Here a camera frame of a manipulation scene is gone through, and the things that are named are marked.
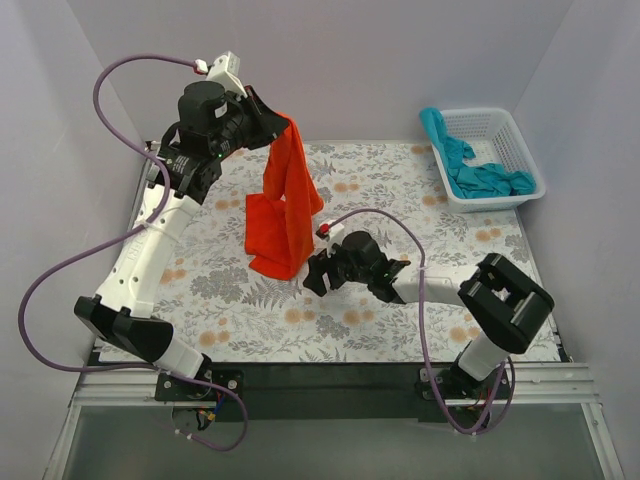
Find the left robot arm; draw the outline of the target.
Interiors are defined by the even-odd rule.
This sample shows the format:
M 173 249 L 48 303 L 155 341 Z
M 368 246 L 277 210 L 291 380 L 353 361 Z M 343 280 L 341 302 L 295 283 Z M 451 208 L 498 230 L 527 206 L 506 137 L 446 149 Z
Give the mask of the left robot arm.
M 101 340 L 178 374 L 180 390 L 200 400 L 213 386 L 209 360 L 180 340 L 171 323 L 154 317 L 156 291 L 180 237 L 220 178 L 222 161 L 271 144 L 289 122 L 252 87 L 238 94 L 213 81 L 187 85 L 178 112 L 146 178 L 134 223 L 139 233 L 124 242 L 96 293 L 76 301 L 74 313 Z

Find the orange t-shirt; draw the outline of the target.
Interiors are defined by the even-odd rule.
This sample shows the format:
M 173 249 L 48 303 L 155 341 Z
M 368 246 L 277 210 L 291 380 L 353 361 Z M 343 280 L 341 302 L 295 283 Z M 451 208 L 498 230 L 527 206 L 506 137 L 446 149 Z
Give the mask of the orange t-shirt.
M 324 207 L 294 120 L 269 149 L 263 190 L 246 196 L 245 252 L 259 274 L 288 281 L 314 250 L 313 216 Z

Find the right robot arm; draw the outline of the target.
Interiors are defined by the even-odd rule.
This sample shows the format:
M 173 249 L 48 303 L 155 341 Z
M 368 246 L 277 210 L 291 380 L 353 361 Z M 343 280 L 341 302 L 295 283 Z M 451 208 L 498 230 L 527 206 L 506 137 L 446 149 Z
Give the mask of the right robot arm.
M 476 265 L 428 270 L 388 257 L 365 231 L 345 234 L 342 225 L 323 224 L 316 234 L 325 247 L 308 259 L 303 281 L 316 295 L 353 282 L 384 303 L 425 300 L 469 311 L 481 332 L 451 367 L 437 374 L 447 395 L 479 395 L 499 363 L 528 350 L 555 306 L 541 286 L 497 253 Z

